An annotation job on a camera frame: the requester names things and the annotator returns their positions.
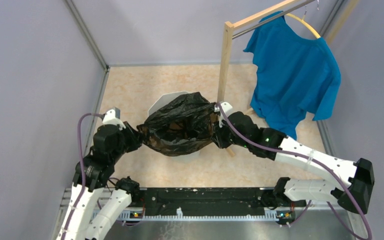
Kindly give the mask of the black trash bag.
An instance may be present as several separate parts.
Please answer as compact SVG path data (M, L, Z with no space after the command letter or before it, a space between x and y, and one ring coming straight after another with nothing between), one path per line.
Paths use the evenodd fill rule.
M161 95L136 129L145 146L167 157L179 157L213 143L217 120L214 102L200 92L178 91Z

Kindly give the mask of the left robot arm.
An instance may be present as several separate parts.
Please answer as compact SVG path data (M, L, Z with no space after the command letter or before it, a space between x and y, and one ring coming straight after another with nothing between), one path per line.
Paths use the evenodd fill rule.
M93 216L117 161L141 145L141 135L126 121L98 128L88 155L75 168L70 202L58 240L103 240L122 211L140 202L140 184L129 176L121 178L109 200Z

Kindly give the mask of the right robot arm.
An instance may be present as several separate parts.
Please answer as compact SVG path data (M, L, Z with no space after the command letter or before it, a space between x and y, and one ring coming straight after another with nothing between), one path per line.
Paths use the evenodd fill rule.
M215 110L217 145L246 148L258 158L289 164L318 176L319 180L282 177L273 191L279 206L290 202L316 200L336 202L355 214L367 214L375 185L373 164L337 158L305 146L290 136L268 127L258 127L244 113Z

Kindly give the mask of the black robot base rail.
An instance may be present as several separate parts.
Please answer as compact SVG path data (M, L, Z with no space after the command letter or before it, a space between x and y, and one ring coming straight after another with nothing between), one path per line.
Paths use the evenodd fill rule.
M141 221L294 221L305 200L275 196L271 187L149 187L120 215L129 224Z

